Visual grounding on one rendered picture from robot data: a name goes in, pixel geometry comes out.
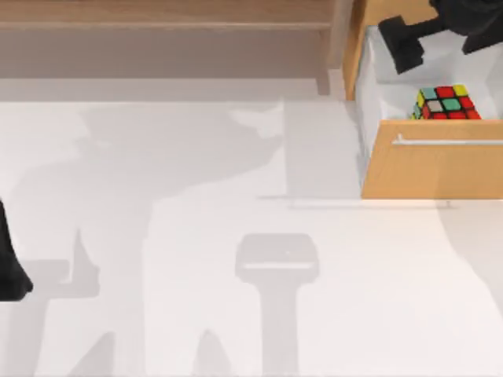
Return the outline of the pulled-out drawer with pale inside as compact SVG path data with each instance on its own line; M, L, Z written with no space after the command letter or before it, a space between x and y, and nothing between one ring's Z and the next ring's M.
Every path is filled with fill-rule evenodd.
M383 120L415 120L409 116L423 87L465 85L481 119L503 119L503 43L465 55L463 38L445 31L423 38L424 62L398 75L377 28L365 36L356 106L363 138L362 186Z

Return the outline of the multicoloured puzzle cube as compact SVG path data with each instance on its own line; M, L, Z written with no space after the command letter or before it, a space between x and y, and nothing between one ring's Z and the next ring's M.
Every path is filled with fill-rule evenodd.
M409 116L425 119L481 119L465 85L423 87Z

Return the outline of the pale wooden drawer front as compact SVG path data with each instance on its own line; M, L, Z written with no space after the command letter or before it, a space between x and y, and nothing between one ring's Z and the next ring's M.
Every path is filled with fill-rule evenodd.
M408 139L503 139L503 119L383 120L364 199L503 199L503 146L401 146Z

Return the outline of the wooden cupboard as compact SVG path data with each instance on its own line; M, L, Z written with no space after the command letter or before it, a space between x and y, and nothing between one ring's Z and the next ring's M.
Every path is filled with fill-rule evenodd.
M313 79L352 0L0 0L2 79Z

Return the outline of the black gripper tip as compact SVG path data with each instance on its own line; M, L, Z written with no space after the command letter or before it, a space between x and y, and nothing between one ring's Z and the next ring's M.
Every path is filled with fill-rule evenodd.
M33 288L14 251L5 207L0 200L0 302L19 302Z

